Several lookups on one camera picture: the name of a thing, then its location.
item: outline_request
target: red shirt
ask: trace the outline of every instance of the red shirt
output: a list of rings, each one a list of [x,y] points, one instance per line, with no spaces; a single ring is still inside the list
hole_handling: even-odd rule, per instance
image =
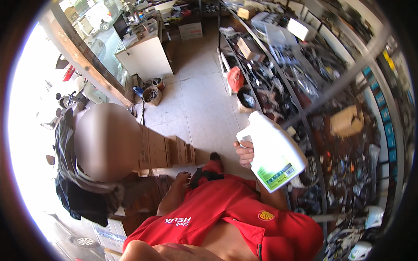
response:
[[[280,211],[258,201],[255,181],[224,174],[188,192],[165,216],[148,218],[128,236],[151,246],[172,242],[200,246],[218,220],[237,227],[251,251],[263,261],[309,261],[323,244],[321,227],[310,217]]]

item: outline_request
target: glass window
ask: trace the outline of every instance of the glass window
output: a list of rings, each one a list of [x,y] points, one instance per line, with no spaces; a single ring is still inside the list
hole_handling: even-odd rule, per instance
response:
[[[119,0],[64,0],[60,6],[99,61],[125,86],[127,71],[115,56],[123,43],[113,28],[122,9]]]

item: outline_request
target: shoe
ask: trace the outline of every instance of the shoe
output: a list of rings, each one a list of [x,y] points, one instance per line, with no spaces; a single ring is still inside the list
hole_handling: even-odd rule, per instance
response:
[[[212,152],[212,153],[210,154],[209,159],[210,159],[210,160],[221,160],[221,157],[219,156],[219,154],[218,154],[218,153],[216,153],[216,152]]]

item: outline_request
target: hand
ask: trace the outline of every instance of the hand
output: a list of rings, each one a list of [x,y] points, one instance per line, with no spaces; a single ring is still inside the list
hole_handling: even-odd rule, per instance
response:
[[[254,145],[249,141],[241,141],[241,145],[238,141],[234,142],[234,147],[237,149],[237,154],[240,156],[240,164],[247,169],[251,169],[251,164],[254,158]]]
[[[190,178],[191,178],[191,174],[188,173],[187,171],[183,171],[177,174],[175,182],[178,184],[184,185],[190,182],[189,180]]]

